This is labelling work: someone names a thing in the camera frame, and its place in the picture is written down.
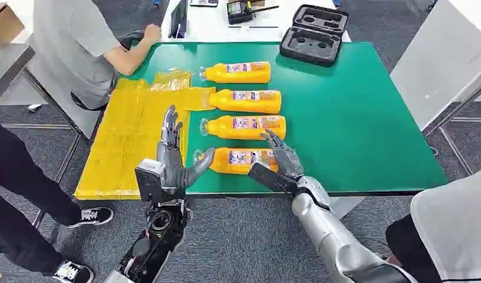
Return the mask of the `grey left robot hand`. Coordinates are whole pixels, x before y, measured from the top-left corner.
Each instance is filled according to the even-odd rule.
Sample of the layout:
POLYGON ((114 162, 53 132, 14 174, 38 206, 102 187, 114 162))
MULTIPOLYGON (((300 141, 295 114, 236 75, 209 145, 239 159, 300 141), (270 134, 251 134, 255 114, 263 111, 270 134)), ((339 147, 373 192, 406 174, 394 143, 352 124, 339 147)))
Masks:
POLYGON ((184 167, 179 148, 182 123, 177 121, 175 105, 164 114, 161 139, 157 144, 157 161, 164 166, 162 186, 185 190, 192 186, 213 163, 214 148, 204 152, 203 158, 191 167, 184 167))

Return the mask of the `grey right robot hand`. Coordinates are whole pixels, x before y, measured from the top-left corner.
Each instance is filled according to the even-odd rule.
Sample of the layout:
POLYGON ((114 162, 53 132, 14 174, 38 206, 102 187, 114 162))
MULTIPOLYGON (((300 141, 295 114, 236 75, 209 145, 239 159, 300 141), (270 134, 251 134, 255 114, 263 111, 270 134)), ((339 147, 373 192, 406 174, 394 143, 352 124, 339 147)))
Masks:
POLYGON ((295 150, 277 136, 272 130, 266 129, 260 134, 269 144, 278 165, 278 173, 292 179, 304 175, 304 168, 295 150))

